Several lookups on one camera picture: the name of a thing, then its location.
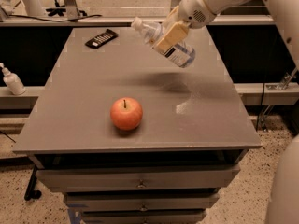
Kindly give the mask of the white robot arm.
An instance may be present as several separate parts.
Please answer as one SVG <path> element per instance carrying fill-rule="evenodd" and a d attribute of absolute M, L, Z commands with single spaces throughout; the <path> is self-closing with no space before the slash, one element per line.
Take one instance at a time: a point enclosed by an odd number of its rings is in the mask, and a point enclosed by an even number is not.
<path fill-rule="evenodd" d="M 249 0 L 181 0 L 163 22 L 165 32 L 154 49 L 163 54 L 184 40 L 191 28 L 210 24 L 228 7 Z M 299 0 L 263 0 L 295 65 L 299 68 Z M 280 156 L 265 224 L 299 224 L 299 135 Z"/>

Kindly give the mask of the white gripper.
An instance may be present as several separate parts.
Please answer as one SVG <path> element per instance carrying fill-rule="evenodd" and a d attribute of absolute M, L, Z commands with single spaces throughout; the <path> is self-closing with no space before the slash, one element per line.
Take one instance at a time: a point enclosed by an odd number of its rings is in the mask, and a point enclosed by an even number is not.
<path fill-rule="evenodd" d="M 183 41 L 193 29 L 200 29 L 216 18 L 205 0 L 181 0 L 162 22 L 163 35 L 153 45 L 161 53 L 166 53 L 171 47 Z"/>

